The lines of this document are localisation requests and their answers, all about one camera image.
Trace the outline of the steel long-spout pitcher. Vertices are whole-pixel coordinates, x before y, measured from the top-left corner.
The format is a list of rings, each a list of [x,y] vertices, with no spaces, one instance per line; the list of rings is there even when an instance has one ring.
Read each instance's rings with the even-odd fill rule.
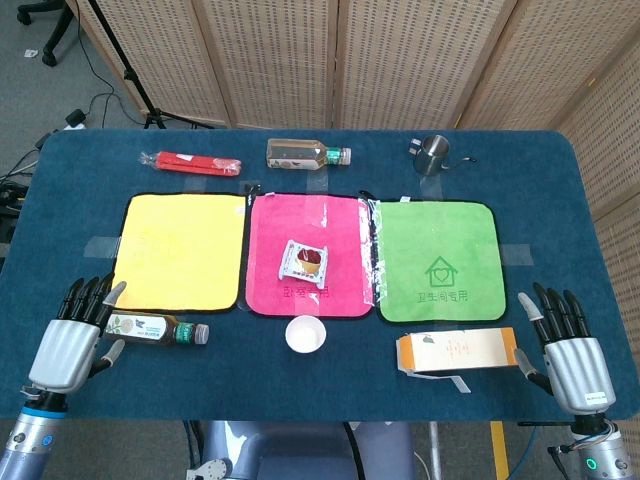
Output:
[[[476,158],[463,157],[457,163],[450,163],[450,143],[440,134],[427,136],[423,139],[411,140],[409,154],[412,156],[414,170],[423,176],[436,176],[454,170],[463,163],[475,163]]]

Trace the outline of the silver table leg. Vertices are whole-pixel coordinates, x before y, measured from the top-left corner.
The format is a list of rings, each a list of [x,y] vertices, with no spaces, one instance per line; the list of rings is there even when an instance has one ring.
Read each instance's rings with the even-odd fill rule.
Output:
[[[431,480],[442,480],[438,423],[430,421],[428,426],[430,438]]]

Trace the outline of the yellow cloth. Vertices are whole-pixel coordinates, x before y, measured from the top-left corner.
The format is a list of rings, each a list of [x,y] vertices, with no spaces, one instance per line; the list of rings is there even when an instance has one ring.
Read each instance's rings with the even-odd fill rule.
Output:
[[[246,198],[231,194],[140,194],[131,198],[114,265],[125,282],[116,307],[213,312],[237,299]]]

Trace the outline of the grey robot torso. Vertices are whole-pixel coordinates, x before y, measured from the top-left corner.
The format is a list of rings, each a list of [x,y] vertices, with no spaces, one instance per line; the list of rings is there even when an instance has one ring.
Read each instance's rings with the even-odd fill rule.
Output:
[[[416,480],[402,422],[201,424],[200,464],[186,480]]]

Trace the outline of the blue felt table cover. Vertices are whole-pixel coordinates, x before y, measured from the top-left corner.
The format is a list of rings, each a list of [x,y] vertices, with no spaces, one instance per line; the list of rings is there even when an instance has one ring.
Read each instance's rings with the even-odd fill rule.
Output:
[[[221,155],[243,164],[240,177],[210,178],[209,192],[239,193],[251,182],[265,191],[304,192],[301,171],[265,162],[269,130],[86,129],[62,131],[44,144],[0,270],[0,419],[17,415],[27,375],[47,324],[78,278],[106,274],[107,251],[137,193],[185,192],[187,176],[141,164],[143,152]],[[570,290],[603,348],[616,393],[609,414],[640,412],[640,380],[596,238],[571,143],[556,131],[448,133],[456,155],[472,162],[443,175],[447,199],[486,204],[499,240],[525,245],[532,261],[505,269],[502,323],[538,361],[540,346],[517,295],[533,282]],[[71,395],[73,417],[262,421],[537,420],[563,418],[554,399],[516,368],[468,372],[468,393],[449,380],[398,371],[402,325],[376,312],[331,320],[313,354],[293,352],[280,319],[234,309],[207,317],[203,347],[126,347],[116,365]]]

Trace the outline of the black office chair base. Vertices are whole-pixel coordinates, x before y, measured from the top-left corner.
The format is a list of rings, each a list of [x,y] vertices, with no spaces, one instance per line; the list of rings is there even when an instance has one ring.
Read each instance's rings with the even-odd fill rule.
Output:
[[[49,66],[55,67],[57,65],[57,59],[54,54],[54,49],[59,44],[60,40],[67,31],[71,20],[74,18],[74,14],[71,8],[67,4],[66,0],[39,0],[36,3],[23,4],[17,7],[17,20],[23,25],[30,25],[32,22],[31,15],[34,13],[47,13],[60,10],[56,26],[51,33],[49,39],[44,45],[42,53],[42,62]]]

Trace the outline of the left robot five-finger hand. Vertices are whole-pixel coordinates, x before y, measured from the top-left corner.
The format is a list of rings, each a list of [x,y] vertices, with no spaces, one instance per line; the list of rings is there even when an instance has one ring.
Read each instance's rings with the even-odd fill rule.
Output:
[[[113,367],[125,342],[116,340],[101,357],[98,344],[127,283],[114,285],[113,274],[76,280],[40,341],[28,379],[32,387],[55,394],[74,393],[86,380]]]

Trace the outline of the orange white carton box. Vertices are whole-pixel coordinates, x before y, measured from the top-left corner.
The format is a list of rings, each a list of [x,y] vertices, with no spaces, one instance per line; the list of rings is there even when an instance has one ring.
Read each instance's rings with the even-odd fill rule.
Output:
[[[470,394],[460,373],[515,367],[516,348],[511,327],[409,333],[396,340],[397,369],[413,378],[451,380]]]

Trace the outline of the pink cloth house print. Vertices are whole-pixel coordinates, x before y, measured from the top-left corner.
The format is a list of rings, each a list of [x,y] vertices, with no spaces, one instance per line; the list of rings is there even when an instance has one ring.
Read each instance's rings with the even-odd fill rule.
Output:
[[[278,270],[289,239],[328,247],[325,288]],[[367,204],[357,198],[269,193],[251,211],[245,298],[264,316],[359,318],[372,309],[372,234]]]

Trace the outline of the black power strip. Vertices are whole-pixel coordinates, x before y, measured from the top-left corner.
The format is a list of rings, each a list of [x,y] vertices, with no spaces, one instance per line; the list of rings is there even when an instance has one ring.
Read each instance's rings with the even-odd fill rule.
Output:
[[[0,216],[17,218],[29,187],[14,181],[0,181]]]

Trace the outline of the red snack pack clear wrap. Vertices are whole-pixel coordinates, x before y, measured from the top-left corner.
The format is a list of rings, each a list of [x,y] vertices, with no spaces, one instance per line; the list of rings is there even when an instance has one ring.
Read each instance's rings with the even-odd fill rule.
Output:
[[[140,162],[157,170],[206,176],[235,177],[241,173],[237,159],[160,151],[142,153]]]

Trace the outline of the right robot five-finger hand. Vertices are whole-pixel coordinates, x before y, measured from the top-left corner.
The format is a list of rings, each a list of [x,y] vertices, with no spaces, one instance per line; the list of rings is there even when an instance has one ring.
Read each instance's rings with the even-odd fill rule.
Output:
[[[533,300],[520,292],[518,301],[538,337],[546,372],[539,372],[524,350],[514,350],[520,371],[531,383],[553,396],[561,410],[574,416],[602,414],[616,401],[599,341],[591,334],[577,297],[541,284],[533,285]]]

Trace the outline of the pale tea bottle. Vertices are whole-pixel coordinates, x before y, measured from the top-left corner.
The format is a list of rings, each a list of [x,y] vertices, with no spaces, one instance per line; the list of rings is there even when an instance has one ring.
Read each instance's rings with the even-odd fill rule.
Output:
[[[266,164],[269,168],[309,171],[327,166],[349,166],[351,149],[328,147],[318,140],[270,138]]]

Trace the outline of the small snack packet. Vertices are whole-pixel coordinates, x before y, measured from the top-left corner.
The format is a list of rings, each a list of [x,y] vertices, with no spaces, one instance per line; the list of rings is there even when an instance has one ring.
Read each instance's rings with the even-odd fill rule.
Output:
[[[285,277],[325,288],[328,269],[328,247],[316,248],[289,239],[282,254],[278,279]]]

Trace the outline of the black tripod stand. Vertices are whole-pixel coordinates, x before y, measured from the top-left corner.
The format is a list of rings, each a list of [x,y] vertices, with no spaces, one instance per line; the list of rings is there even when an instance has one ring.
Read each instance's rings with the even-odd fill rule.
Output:
[[[144,105],[147,108],[148,113],[146,114],[146,120],[144,124],[145,129],[148,129],[152,124],[156,124],[160,129],[165,129],[166,128],[165,122],[164,122],[165,118],[190,124],[193,129],[197,129],[198,127],[204,128],[204,129],[215,129],[214,125],[204,123],[192,118],[184,117],[181,115],[177,115],[174,113],[170,113],[168,111],[163,111],[160,108],[156,108],[151,98],[147,94],[146,90],[144,89],[144,86],[142,85],[136,70],[133,68],[133,66],[129,62],[129,59],[127,58],[124,50],[122,49],[120,42],[118,41],[114,31],[109,25],[108,20],[106,19],[97,0],[88,0],[88,3],[91,7],[91,10],[95,14],[97,20],[99,21],[102,29],[107,35],[109,42],[115,49],[117,56],[119,57],[120,61],[123,64],[123,67],[124,67],[123,78],[134,85],[137,93],[139,94]]]

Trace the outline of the dark tea bottle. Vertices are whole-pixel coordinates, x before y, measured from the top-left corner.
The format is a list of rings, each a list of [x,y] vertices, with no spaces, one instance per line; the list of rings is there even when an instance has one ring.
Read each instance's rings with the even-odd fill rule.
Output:
[[[157,345],[206,345],[209,326],[179,320],[173,315],[115,310],[104,336],[128,343]]]

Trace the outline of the white paper cup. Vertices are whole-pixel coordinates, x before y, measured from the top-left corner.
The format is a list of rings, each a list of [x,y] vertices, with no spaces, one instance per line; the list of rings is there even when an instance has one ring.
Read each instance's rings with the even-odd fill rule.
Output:
[[[326,327],[315,316],[300,315],[286,326],[285,341],[296,353],[309,354],[317,351],[325,343]]]

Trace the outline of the green cloth house print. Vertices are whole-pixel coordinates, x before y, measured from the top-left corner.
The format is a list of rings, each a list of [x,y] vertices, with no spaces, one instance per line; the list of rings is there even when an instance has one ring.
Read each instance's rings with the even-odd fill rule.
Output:
[[[462,201],[374,207],[378,308],[391,323],[487,322],[506,310],[493,212]]]

